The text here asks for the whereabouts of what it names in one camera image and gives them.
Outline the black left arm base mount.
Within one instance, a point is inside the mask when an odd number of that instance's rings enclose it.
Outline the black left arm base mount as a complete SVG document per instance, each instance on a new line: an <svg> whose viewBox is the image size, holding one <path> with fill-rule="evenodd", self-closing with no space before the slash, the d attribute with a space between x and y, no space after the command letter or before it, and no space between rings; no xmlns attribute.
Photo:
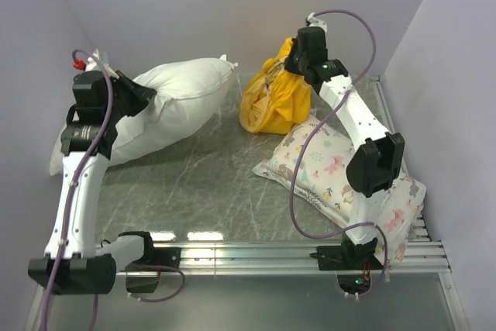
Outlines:
<svg viewBox="0 0 496 331"><path fill-rule="evenodd" d="M126 278L126 290L129 297L140 302L158 303L165 302L177 296L186 284L186 276L179 268L181 261L180 247L155 247L150 232L130 231L119 234L119 238L124 236L138 236L143 239L143 255L138 260L132 261L126 266L125 272L145 271L156 272L157 276L154 282L146 282L144 278L138 278L135 281L129 277ZM164 298L143 298L140 294L152 294L157 289L162 273L177 273L181 276L179 288L172 294Z"/></svg>

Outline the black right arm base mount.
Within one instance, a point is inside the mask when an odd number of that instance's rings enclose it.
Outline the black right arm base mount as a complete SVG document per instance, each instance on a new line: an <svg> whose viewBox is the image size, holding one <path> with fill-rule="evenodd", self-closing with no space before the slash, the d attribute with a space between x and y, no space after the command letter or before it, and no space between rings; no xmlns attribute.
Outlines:
<svg viewBox="0 0 496 331"><path fill-rule="evenodd" d="M358 299L373 290L386 276L386 267L374 256L377 240L355 245L343 241L339 246L318 246L310 258L320 271L343 271L337 275L345 296Z"/></svg>

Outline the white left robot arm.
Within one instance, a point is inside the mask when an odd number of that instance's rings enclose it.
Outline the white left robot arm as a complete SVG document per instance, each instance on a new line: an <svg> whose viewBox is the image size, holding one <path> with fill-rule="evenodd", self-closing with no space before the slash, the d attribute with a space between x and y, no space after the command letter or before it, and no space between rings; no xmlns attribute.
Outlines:
<svg viewBox="0 0 496 331"><path fill-rule="evenodd" d="M110 78L101 71L83 72L74 77L72 90L75 103L60 136L63 185L56 222L43 257L30 260L28 275L54 295L103 295L112 290L118 271L130 264L146 271L157 258L146 232L122 233L101 248L94 239L116 125L140 114L156 91L121 71Z"/></svg>

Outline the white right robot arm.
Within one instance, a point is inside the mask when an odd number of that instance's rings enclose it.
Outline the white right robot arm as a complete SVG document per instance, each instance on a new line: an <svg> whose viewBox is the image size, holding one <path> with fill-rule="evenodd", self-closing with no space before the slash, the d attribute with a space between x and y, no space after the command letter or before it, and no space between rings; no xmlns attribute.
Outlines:
<svg viewBox="0 0 496 331"><path fill-rule="evenodd" d="M378 218L384 197L400 174L404 137L378 121L347 69L339 60L328 58L322 26L309 23L298 30L285 68L312 86L352 141L354 154L346 166L346 178L353 190L353 204L341 258L347 267L357 269L377 246Z"/></svg>

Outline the yellow cartoon print pillowcase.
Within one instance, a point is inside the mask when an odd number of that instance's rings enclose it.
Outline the yellow cartoon print pillowcase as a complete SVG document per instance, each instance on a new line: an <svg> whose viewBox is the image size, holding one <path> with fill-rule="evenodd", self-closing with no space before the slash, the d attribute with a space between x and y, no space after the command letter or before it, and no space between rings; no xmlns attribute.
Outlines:
<svg viewBox="0 0 496 331"><path fill-rule="evenodd" d="M239 106L239 122L247 132L286 135L307 119L312 88L302 76L284 69L292 47L293 40L287 38L247 85Z"/></svg>

